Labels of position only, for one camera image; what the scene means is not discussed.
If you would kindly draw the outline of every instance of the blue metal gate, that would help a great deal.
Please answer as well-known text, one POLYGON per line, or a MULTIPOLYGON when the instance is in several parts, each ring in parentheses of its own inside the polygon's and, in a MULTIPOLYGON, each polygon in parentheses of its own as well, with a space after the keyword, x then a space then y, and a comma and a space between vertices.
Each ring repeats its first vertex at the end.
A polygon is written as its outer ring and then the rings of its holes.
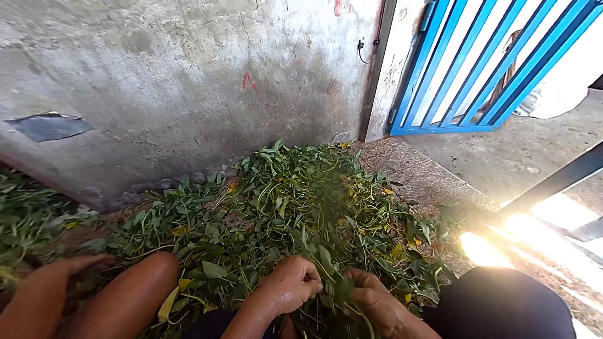
POLYGON ((457 80, 456 87, 451 89, 497 3, 497 0, 483 0, 462 42, 458 46, 449 46, 459 19, 464 10, 467 10, 467 1, 433 0, 428 5, 410 68, 401 86, 400 104, 391 116, 391 135, 497 130, 603 11, 603 0, 570 1, 502 91, 484 106, 494 87, 515 62, 557 0, 540 1, 487 80, 482 81, 483 84, 477 83, 480 75, 486 73, 484 68, 495 51, 500 49, 501 43, 504 44, 503 39, 510 35, 512 24, 528 1, 512 0, 491 34, 483 33, 490 34, 490 38, 482 49, 477 46, 479 56, 462 84, 457 80), (438 66, 441 66, 444 53, 450 52, 451 48, 455 49, 456 54, 445 75, 441 81, 434 80, 437 71, 443 73, 442 69, 438 70, 438 66))

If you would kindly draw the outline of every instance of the gray patch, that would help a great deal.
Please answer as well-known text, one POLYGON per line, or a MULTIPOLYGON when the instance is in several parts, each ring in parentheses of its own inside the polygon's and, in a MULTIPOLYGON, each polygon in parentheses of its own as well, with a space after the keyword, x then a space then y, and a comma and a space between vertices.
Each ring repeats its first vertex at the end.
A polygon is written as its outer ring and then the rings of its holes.
POLYGON ((94 126, 83 118, 55 111, 4 122, 35 142, 64 139, 94 129, 94 126))
POLYGON ((333 137, 333 139, 331 140, 331 144, 338 144, 340 142, 347 142, 347 141, 352 141, 352 140, 354 140, 354 137, 352 136, 352 132, 347 131, 347 132, 338 133, 337 135, 335 135, 333 137))

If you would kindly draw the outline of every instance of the weathered wall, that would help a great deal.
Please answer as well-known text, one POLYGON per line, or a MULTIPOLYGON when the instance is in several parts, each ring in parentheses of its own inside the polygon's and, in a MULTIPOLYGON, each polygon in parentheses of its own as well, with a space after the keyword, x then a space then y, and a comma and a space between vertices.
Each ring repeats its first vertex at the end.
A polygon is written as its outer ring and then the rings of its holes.
POLYGON ((202 180, 283 137, 355 139, 379 1, 0 0, 0 119, 95 129, 0 154, 97 209, 202 180))
POLYGON ((399 91, 400 78, 407 68, 406 64, 415 44, 424 7, 424 0, 398 0, 396 4, 365 141, 389 135, 387 119, 399 91))

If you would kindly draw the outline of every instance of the hand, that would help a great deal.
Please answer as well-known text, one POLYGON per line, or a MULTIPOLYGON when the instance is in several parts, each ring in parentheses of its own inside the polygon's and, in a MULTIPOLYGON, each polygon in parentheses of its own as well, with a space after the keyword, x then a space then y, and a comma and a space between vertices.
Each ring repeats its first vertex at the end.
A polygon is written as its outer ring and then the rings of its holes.
POLYGON ((85 268, 103 269, 114 265, 117 258, 106 253, 99 255, 76 256, 73 258, 55 261, 51 264, 41 267, 49 271, 59 270, 68 275, 78 273, 85 268))
POLYGON ((323 289, 314 264, 299 255, 281 260, 245 303, 268 305, 273 317, 295 311, 323 289))
MULTIPOLYGON (((344 275, 354 281, 356 288, 352 290, 352 300, 371 321, 375 330, 383 337, 402 337, 401 334, 406 332, 405 323, 415 316, 373 274, 352 268, 344 275)), ((353 314, 345 308, 343 311, 348 316, 353 314)))

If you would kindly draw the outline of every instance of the leg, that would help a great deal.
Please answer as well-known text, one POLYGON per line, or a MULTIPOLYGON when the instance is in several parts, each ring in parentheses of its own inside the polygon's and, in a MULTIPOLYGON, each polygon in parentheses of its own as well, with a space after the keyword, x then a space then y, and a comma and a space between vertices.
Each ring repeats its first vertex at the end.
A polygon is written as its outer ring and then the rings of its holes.
POLYGON ((77 311, 57 338, 134 339, 176 287, 178 260, 157 252, 128 268, 77 311))
POLYGON ((573 339, 572 314, 558 295, 517 270, 476 267, 443 286, 424 321, 442 338, 573 339))

